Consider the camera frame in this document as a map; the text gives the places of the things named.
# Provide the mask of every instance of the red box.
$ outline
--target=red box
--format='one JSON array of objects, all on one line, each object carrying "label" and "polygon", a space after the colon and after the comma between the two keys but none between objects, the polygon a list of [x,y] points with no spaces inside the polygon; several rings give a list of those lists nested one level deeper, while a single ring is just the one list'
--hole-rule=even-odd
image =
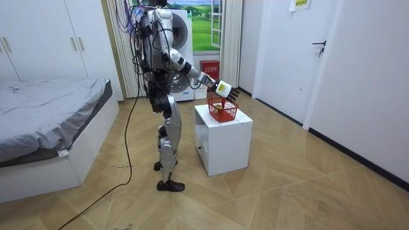
[{"label": "red box", "polygon": [[211,78],[219,79],[220,61],[200,61],[200,69],[202,72],[207,73]]}]

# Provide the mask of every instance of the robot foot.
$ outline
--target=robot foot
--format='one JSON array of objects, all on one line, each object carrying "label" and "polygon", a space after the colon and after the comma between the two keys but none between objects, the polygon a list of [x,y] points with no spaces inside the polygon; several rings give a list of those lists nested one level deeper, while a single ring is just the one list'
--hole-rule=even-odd
[{"label": "robot foot", "polygon": [[163,167],[162,167],[162,165],[160,164],[160,162],[156,162],[156,163],[153,165],[153,170],[155,170],[155,171],[160,171],[161,168],[163,168]]},{"label": "robot foot", "polygon": [[167,181],[164,183],[163,181],[159,181],[156,187],[159,191],[170,191],[170,192],[181,192],[185,190],[184,183],[178,183],[174,181]]}]

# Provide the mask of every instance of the wardrobe handle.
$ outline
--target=wardrobe handle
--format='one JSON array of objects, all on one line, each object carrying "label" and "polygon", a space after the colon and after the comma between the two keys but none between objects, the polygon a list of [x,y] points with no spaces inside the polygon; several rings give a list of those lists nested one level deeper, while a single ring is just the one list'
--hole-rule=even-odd
[{"label": "wardrobe handle", "polygon": [[79,40],[79,45],[81,46],[82,51],[84,51],[85,49],[84,49],[84,45],[82,44],[81,37],[78,37],[78,40]]},{"label": "wardrobe handle", "polygon": [[10,46],[8,45],[8,42],[7,42],[6,37],[3,37],[3,41],[4,41],[4,44],[6,45],[6,47],[7,47],[7,49],[8,49],[8,52],[12,52]]},{"label": "wardrobe handle", "polygon": [[75,41],[73,37],[71,37],[71,42],[72,42],[72,46],[74,47],[74,50],[77,51],[77,46],[75,45]]}]

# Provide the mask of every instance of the humanoid robot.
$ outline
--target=humanoid robot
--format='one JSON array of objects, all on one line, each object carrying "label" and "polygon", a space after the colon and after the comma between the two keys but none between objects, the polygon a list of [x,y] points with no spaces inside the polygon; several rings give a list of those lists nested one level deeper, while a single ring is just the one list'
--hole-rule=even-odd
[{"label": "humanoid robot", "polygon": [[190,79],[208,86],[213,92],[232,102],[238,91],[231,85],[214,80],[200,72],[173,48],[174,42],[172,13],[163,9],[166,0],[151,0],[138,25],[138,37],[142,41],[143,51],[139,59],[148,86],[145,91],[154,112],[163,112],[164,124],[158,128],[159,161],[154,170],[162,170],[163,178],[157,183],[160,191],[181,192],[183,183],[171,180],[172,171],[177,164],[178,145],[181,137],[181,117],[175,99],[169,93],[170,71],[181,73]]}]

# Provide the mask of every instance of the white curtain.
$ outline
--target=white curtain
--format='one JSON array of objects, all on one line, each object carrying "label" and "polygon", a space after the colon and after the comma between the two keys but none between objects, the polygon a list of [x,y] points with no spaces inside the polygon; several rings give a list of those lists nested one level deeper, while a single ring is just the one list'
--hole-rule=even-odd
[{"label": "white curtain", "polygon": [[[121,70],[125,83],[125,89],[127,91],[127,98],[134,98],[137,96],[138,87],[137,75],[134,72],[134,64],[132,64],[132,51],[129,44],[129,33],[124,33],[121,31],[117,23],[115,0],[107,0],[107,4],[114,32],[116,49],[118,51],[118,56],[120,57]],[[116,0],[116,4],[118,5],[120,22],[125,23],[127,21],[127,16],[125,15],[123,0]],[[146,96],[143,89],[143,77],[141,75],[139,76],[139,80],[141,81],[139,96]]]},{"label": "white curtain", "polygon": [[243,0],[223,0],[223,6],[220,76],[236,88],[240,69]]}]

